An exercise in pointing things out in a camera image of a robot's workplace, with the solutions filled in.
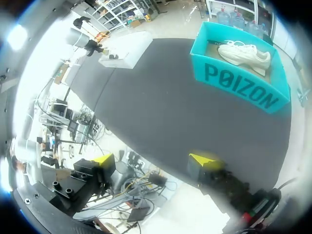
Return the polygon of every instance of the shoelace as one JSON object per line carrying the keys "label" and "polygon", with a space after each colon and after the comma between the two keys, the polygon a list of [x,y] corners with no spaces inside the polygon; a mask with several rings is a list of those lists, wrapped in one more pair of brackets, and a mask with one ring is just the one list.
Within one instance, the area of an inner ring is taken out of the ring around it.
{"label": "shoelace", "polygon": [[253,51],[257,50],[255,45],[245,45],[245,43],[243,43],[242,41],[239,41],[239,40],[236,40],[236,41],[225,40],[225,41],[227,41],[227,45],[233,46],[242,52],[245,52],[246,50],[250,50],[250,49],[252,49]]}

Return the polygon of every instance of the black cylinder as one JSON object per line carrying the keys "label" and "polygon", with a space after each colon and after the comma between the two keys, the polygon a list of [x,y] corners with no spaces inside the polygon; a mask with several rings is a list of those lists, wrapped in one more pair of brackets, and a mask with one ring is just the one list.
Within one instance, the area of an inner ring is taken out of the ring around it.
{"label": "black cylinder", "polygon": [[74,194],[74,190],[72,190],[71,188],[67,188],[65,192],[68,196],[72,196]]}
{"label": "black cylinder", "polygon": [[71,171],[70,175],[73,176],[73,177],[76,177],[76,171]]}
{"label": "black cylinder", "polygon": [[61,188],[60,184],[57,181],[54,181],[52,184],[53,184],[53,187],[55,189],[60,189]]}

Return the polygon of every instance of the cable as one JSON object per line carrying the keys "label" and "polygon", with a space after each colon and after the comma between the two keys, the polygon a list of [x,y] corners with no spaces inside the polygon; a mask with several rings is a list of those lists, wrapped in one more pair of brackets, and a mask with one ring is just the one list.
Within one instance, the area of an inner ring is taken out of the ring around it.
{"label": "cable", "polygon": [[[142,170],[140,170],[140,169],[138,169],[138,168],[136,168],[135,166],[136,165],[130,165],[129,164],[129,160],[128,160],[128,162],[127,162],[127,164],[129,165],[129,166],[132,166],[132,168],[134,169],[134,171],[135,171],[135,174],[136,173],[140,173],[141,175],[146,175],[145,173],[144,173],[144,171],[142,171]],[[148,172],[147,173],[152,173],[152,172],[155,172],[156,174],[158,174],[159,175],[159,173],[160,173],[160,168],[158,168],[159,169],[159,171],[158,172],[156,172],[156,170],[150,170],[150,169],[147,169],[148,170]]]}
{"label": "cable", "polygon": [[111,195],[110,194],[108,194],[108,195],[105,195],[105,196],[102,196],[102,197],[99,197],[99,198],[96,198],[96,199],[94,199],[94,200],[92,200],[92,201],[88,201],[87,202],[87,204],[88,203],[91,203],[91,202],[97,202],[97,201],[100,201],[100,200],[102,200],[102,199],[108,199],[108,200],[110,200],[108,197],[110,197]]}
{"label": "cable", "polygon": [[145,200],[148,200],[149,202],[151,202],[151,204],[153,205],[153,208],[152,208],[152,211],[151,212],[149,212],[148,214],[146,214],[144,217],[146,217],[146,216],[149,216],[151,213],[153,213],[154,212],[154,209],[155,209],[155,204],[150,200],[150,199],[148,199],[148,198],[143,198],[143,199],[145,199]]}
{"label": "cable", "polygon": [[103,137],[103,136],[105,135],[105,133],[106,133],[104,124],[103,124],[101,121],[99,121],[99,122],[100,122],[100,124],[98,124],[98,125],[101,125],[101,127],[98,128],[97,134],[95,134],[95,136],[94,136],[94,138],[93,138],[94,140],[100,140],[100,139],[102,139],[102,137]]}
{"label": "cable", "polygon": [[129,212],[126,212],[126,211],[121,211],[121,210],[117,210],[117,209],[106,209],[108,211],[119,211],[119,212],[125,212],[127,214],[130,214]]}
{"label": "cable", "polygon": [[140,177],[138,177],[137,176],[137,172],[136,172],[136,168],[135,168],[135,165],[132,165],[132,168],[133,168],[133,171],[135,172],[135,176],[137,177],[137,178],[140,178]]}
{"label": "cable", "polygon": [[128,211],[128,210],[130,210],[130,209],[133,209],[133,208],[135,208],[135,205],[128,205],[127,203],[126,203],[126,206],[128,206],[129,208],[127,208],[127,209],[125,209],[125,208],[123,208],[123,207],[121,207],[121,206],[118,206],[118,209],[121,209],[121,210],[124,210],[124,211]]}
{"label": "cable", "polygon": [[104,218],[104,219],[118,219],[118,220],[128,220],[127,218]]}
{"label": "cable", "polygon": [[138,228],[140,229],[140,234],[142,234],[142,231],[141,231],[141,226],[140,226],[140,224],[138,223],[138,222],[136,222],[137,223],[137,225],[138,225]]}
{"label": "cable", "polygon": [[172,192],[174,192],[177,189],[177,183],[176,182],[174,182],[174,181],[166,181],[166,183],[174,183],[175,184],[175,189],[174,190],[168,189],[168,187],[165,186],[166,189],[168,189],[168,190],[170,190]]}
{"label": "cable", "polygon": [[[37,96],[37,106],[49,117],[53,118],[56,122],[58,122],[59,124],[65,125],[67,126],[67,124],[62,123],[61,121],[59,121],[57,118],[55,118],[54,116],[48,114],[45,110],[42,109],[42,107],[39,105],[39,97],[42,94],[42,92],[44,91],[44,89],[48,86],[48,84],[50,83],[50,80],[47,82],[47,84],[44,86],[44,88],[41,90],[41,92],[39,93],[39,95]],[[96,146],[98,146],[98,148],[101,150],[102,154],[104,155],[105,153],[103,152],[103,150],[101,149],[101,147],[96,143],[95,140],[93,140],[91,137],[89,137],[87,134],[76,130],[78,133],[83,134],[84,136],[86,136],[87,138],[89,138],[90,140],[92,140]]]}
{"label": "cable", "polygon": [[289,185],[289,184],[295,182],[296,180],[297,180],[297,178],[292,178],[292,179],[286,181],[285,183],[283,183],[283,184],[282,184],[281,186],[279,186],[277,189],[278,189],[278,190],[281,190],[281,189],[284,188],[286,185]]}
{"label": "cable", "polygon": [[158,192],[159,190],[162,190],[163,188],[161,188],[160,186],[156,186],[155,188],[152,188],[150,190],[148,190],[148,193],[151,193],[151,192]]}
{"label": "cable", "polygon": [[[112,201],[112,202],[105,202],[105,205],[109,205],[109,204],[112,204],[112,203],[114,203],[114,202],[117,202],[117,201],[121,201],[121,200],[123,200],[124,198],[121,198],[121,199],[119,199],[119,200],[116,200],[116,201]],[[82,209],[82,211],[88,211],[88,210],[106,210],[105,208],[92,208],[92,207],[88,207],[88,208],[84,208],[84,209]]]}
{"label": "cable", "polygon": [[108,209],[108,208],[92,208],[92,207],[90,207],[89,209],[87,209],[88,211],[89,210],[104,210],[104,211],[106,211],[106,210],[114,210],[114,209]]}
{"label": "cable", "polygon": [[34,121],[34,119],[31,117],[30,114],[26,113],[27,116],[29,116],[31,118],[32,121]]}
{"label": "cable", "polygon": [[142,178],[139,178],[137,180],[134,180],[132,183],[130,183],[123,192],[121,192],[120,194],[117,194],[116,196],[119,196],[119,195],[122,195],[124,194],[125,192],[127,192],[127,190],[130,188],[131,185],[133,185],[135,182],[139,182],[140,180],[142,180],[143,178],[147,177],[148,175],[150,174],[150,172],[146,173],[144,177]]}
{"label": "cable", "polygon": [[129,206],[128,204],[126,206],[128,207],[127,209],[125,209],[125,208],[123,208],[121,206],[118,206],[117,210],[119,210],[119,211],[128,211],[128,210],[133,209],[133,207]]}
{"label": "cable", "polygon": [[117,196],[121,195],[121,194],[125,194],[127,197],[132,197],[132,195],[128,194],[127,193],[127,189],[134,185],[136,182],[136,179],[135,178],[129,178],[127,179],[122,185],[121,185],[121,188],[120,188],[120,191],[121,193],[120,194],[117,194]]}

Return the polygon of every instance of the storage rack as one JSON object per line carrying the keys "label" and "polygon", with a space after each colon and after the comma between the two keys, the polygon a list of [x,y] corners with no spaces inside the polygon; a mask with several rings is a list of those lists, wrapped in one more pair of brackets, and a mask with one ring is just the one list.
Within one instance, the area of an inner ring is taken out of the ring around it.
{"label": "storage rack", "polygon": [[119,27],[126,27],[128,11],[140,11],[135,0],[98,0],[97,4],[99,7],[96,10],[90,7],[85,11],[109,31]]}
{"label": "storage rack", "polygon": [[254,20],[258,24],[258,2],[257,0],[205,0],[206,5],[209,12],[209,17],[216,16],[217,12],[221,9],[212,8],[212,3],[221,3],[225,5],[230,5],[233,7],[240,8],[242,10],[248,11],[250,13],[254,14]]}

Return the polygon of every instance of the white sneaker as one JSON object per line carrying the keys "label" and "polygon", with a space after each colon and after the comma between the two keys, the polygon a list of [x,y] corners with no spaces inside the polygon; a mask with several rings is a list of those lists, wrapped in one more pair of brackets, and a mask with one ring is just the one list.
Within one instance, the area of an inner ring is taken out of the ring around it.
{"label": "white sneaker", "polygon": [[269,52],[263,53],[255,45],[245,45],[241,41],[228,40],[227,44],[219,46],[218,52],[227,62],[236,66],[247,64],[263,76],[271,64]]}

